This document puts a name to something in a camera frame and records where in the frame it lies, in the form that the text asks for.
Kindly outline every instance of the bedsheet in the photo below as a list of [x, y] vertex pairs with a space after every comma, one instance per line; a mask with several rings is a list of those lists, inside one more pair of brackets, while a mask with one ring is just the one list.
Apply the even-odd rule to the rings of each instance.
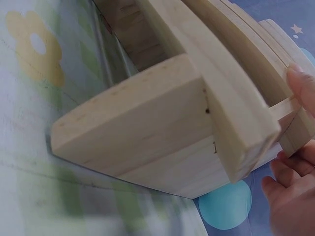
[[0, 235], [205, 236], [193, 200], [80, 168], [52, 123], [136, 73], [90, 0], [0, 0]]
[[[315, 65], [315, 1], [230, 0], [257, 21], [274, 20]], [[271, 236], [269, 207], [261, 190], [264, 176], [273, 176], [269, 164], [237, 184], [228, 184], [195, 199], [210, 236]]]

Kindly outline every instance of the wooden board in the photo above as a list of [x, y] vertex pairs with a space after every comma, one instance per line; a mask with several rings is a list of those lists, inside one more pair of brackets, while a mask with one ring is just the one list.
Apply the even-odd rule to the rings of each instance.
[[[183, 2], [220, 38], [270, 106], [292, 96], [285, 79], [292, 58], [253, 18], [227, 0]], [[285, 152], [292, 155], [308, 142], [314, 127], [314, 120], [301, 109], [280, 138]]]
[[[291, 62], [301, 65], [306, 73], [315, 75], [315, 67], [313, 64], [283, 29], [273, 20], [261, 21], [259, 24], [279, 43], [283, 50], [287, 52], [291, 58]], [[287, 135], [283, 136], [281, 140], [281, 145], [289, 153], [296, 151], [296, 148], [292, 148], [294, 147], [291, 145], [292, 142], [295, 143], [296, 147], [299, 147], [303, 145], [305, 141], [314, 138], [315, 135], [315, 121], [310, 118], [304, 110], [301, 110], [295, 119], [299, 119], [299, 122], [293, 122], [287, 130]]]
[[[195, 198], [229, 182], [216, 154], [202, 75], [180, 55], [110, 88], [59, 119], [53, 153], [136, 184]], [[286, 127], [296, 99], [269, 108]], [[272, 159], [273, 147], [255, 166]]]
[[136, 2], [166, 52], [170, 56], [187, 53], [201, 72], [220, 160], [231, 181], [243, 178], [278, 130], [257, 89], [228, 50], [180, 0]]
[[139, 71], [167, 59], [134, 0], [94, 0]]

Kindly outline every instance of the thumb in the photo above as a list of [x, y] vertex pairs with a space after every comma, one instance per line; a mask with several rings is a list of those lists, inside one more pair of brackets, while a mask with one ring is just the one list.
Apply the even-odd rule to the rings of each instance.
[[315, 118], [315, 77], [303, 72], [297, 64], [287, 70], [287, 82], [301, 105]]

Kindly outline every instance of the yellow flower print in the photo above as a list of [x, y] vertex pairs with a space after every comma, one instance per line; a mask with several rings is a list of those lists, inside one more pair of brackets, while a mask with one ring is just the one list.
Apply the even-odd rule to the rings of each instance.
[[[40, 16], [34, 11], [28, 11], [25, 17], [19, 12], [9, 11], [5, 19], [10, 34], [17, 41], [15, 52], [21, 69], [34, 80], [46, 79], [55, 86], [63, 86], [64, 75], [59, 65], [62, 51]], [[37, 34], [44, 42], [46, 47], [44, 54], [33, 48], [32, 34]]]

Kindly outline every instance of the patterned fabric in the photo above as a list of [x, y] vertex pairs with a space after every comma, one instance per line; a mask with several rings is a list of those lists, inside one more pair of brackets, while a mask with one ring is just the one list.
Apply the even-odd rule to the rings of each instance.
[[54, 121], [134, 73], [92, 1], [0, 1], [1, 236], [207, 234], [192, 200], [51, 154]]

